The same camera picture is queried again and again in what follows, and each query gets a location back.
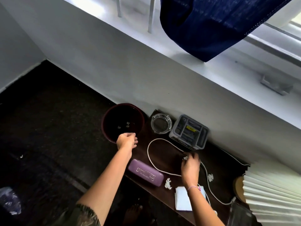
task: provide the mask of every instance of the bracelet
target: bracelet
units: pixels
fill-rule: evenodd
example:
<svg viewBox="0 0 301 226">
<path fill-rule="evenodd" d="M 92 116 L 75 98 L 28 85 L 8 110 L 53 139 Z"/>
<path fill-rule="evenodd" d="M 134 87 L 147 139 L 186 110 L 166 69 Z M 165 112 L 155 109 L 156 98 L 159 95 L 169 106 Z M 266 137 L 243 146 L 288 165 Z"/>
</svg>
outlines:
<svg viewBox="0 0 301 226">
<path fill-rule="evenodd" d="M 199 186 L 190 186 L 190 187 L 188 187 L 187 192 L 188 192 L 188 190 L 190 190 L 192 187 L 198 188 L 198 189 L 201 191 L 201 187 L 199 187 Z"/>
</svg>

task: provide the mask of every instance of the curtain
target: curtain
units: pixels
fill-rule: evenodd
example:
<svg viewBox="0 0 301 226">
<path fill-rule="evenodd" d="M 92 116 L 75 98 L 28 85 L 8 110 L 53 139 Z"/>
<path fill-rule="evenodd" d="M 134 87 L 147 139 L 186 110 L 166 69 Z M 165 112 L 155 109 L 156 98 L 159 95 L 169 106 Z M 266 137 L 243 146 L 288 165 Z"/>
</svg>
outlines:
<svg viewBox="0 0 301 226">
<path fill-rule="evenodd" d="M 161 0 L 165 33 L 207 62 L 239 42 L 291 0 Z"/>
</svg>

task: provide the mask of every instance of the wooden desk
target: wooden desk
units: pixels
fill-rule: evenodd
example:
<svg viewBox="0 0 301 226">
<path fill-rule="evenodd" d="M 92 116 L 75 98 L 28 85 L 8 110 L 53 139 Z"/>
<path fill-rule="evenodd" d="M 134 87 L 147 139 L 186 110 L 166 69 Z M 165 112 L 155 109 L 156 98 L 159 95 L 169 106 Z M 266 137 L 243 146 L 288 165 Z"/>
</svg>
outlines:
<svg viewBox="0 0 301 226">
<path fill-rule="evenodd" d="M 141 132 L 138 134 L 138 145 L 133 150 L 132 159 L 140 160 L 147 165 L 151 165 L 147 156 L 147 147 L 150 141 L 156 138 L 163 138 L 184 151 L 190 151 L 183 145 L 173 141 L 168 137 L 168 134 L 159 135 L 155 134 L 151 128 L 151 117 L 144 125 Z M 234 197 L 233 192 L 233 180 L 245 173 L 246 166 L 242 166 L 235 161 L 231 156 L 207 142 L 206 147 L 203 150 L 197 151 L 202 162 L 207 168 L 209 174 L 213 174 L 214 180 L 210 183 L 210 188 L 214 195 L 222 202 L 228 203 Z M 167 171 L 173 174 L 181 174 L 181 162 L 183 153 L 173 147 L 171 144 L 164 140 L 156 140 L 152 142 L 149 147 L 149 155 L 154 165 L 163 171 Z M 148 191 L 151 195 L 162 201 L 171 209 L 175 210 L 175 188 L 183 186 L 181 177 L 164 174 L 164 181 L 160 187 L 155 187 L 152 184 L 146 182 L 140 177 L 134 175 L 130 171 L 126 170 L 125 175 L 133 182 L 141 186 Z M 168 190 L 164 187 L 165 180 L 171 179 L 172 189 Z M 210 193 L 206 180 L 206 173 L 203 167 L 200 168 L 199 184 L 204 186 L 205 191 L 211 202 L 211 206 L 217 211 L 218 217 L 227 224 L 229 218 L 230 205 L 222 205 L 219 203 Z M 190 211 L 176 211 L 179 215 L 187 219 L 189 222 L 195 225 L 193 213 Z"/>
</svg>

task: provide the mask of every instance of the white wall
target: white wall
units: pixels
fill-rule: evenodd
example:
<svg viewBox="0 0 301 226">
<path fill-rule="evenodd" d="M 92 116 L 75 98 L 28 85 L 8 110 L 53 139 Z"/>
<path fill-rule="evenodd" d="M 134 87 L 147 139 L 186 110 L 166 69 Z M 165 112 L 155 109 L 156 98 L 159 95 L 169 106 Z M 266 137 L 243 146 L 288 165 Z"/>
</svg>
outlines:
<svg viewBox="0 0 301 226">
<path fill-rule="evenodd" d="M 114 102 L 187 114 L 249 162 L 276 158 L 301 173 L 296 127 L 64 0 L 0 2 L 47 58 Z"/>
<path fill-rule="evenodd" d="M 0 4 L 0 92 L 45 56 Z"/>
</svg>

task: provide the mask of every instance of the white cable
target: white cable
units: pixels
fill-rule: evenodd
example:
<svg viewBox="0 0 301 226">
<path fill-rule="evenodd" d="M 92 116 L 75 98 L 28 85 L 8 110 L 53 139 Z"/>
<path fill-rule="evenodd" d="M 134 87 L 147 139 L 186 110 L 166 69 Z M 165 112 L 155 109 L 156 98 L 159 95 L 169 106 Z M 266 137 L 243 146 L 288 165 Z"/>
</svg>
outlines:
<svg viewBox="0 0 301 226">
<path fill-rule="evenodd" d="M 243 163 L 241 163 L 238 159 L 236 159 L 234 156 L 232 156 L 232 155 L 230 155 L 232 158 L 234 158 L 237 162 L 239 162 L 241 165 L 243 165 L 243 166 L 251 166 L 250 164 L 243 164 Z"/>
<path fill-rule="evenodd" d="M 166 139 L 162 139 L 162 138 L 157 138 L 157 139 L 154 139 L 154 140 L 152 140 L 149 144 L 148 144 L 148 148 L 149 148 L 149 146 L 150 146 L 150 144 L 153 142 L 153 141 L 155 141 L 155 140 L 164 140 L 164 141 L 166 141 L 166 142 L 168 142 L 168 143 L 170 143 L 171 145 L 173 145 L 171 142 L 169 142 L 168 140 L 166 140 Z M 177 148 L 179 151 L 181 151 L 181 152 L 183 152 L 183 150 L 181 150 L 180 148 L 178 148 L 178 147 L 176 147 L 175 145 L 173 145 L 175 148 Z M 148 159 L 149 159 L 149 161 L 150 161 L 150 163 L 153 165 L 153 167 L 155 167 L 158 171 L 160 171 L 160 172 L 162 172 L 162 173 L 165 173 L 165 174 L 168 174 L 168 175 L 175 175 L 175 176 L 179 176 L 179 177 L 181 177 L 181 175 L 177 175 L 177 174 L 172 174 L 172 173 L 168 173 L 168 172 L 165 172 L 165 171 L 162 171 L 162 170 L 159 170 L 154 164 L 153 164 L 153 162 L 151 161 L 151 158 L 150 158 L 150 155 L 149 155 L 149 153 L 148 153 Z M 205 169 L 205 172 L 206 172 L 206 178 L 207 178 L 207 183 L 208 183 L 208 188 L 209 188 L 209 191 L 210 191 L 210 193 L 213 195 L 213 197 L 216 199 L 216 200 L 218 200 L 217 199 L 217 197 L 212 193 L 212 191 L 211 191 L 211 189 L 210 189 L 210 186 L 209 186 L 209 180 L 208 180 L 208 172 L 207 172 L 207 169 L 206 169 L 206 167 L 205 167 L 205 165 L 201 162 L 201 164 L 202 164 L 202 166 L 204 167 L 204 169 Z M 207 197 L 207 200 L 208 200 L 208 203 L 209 203 L 209 205 L 211 206 L 211 204 L 210 204 L 210 201 L 209 201 L 209 198 L 208 198 L 208 195 L 206 194 L 206 197 Z M 220 200 L 218 200 L 221 204 L 223 204 L 223 205 L 231 205 L 232 204 L 232 202 L 234 202 L 235 201 L 235 197 L 229 202 L 229 203 L 223 203 L 223 202 L 221 202 Z"/>
</svg>

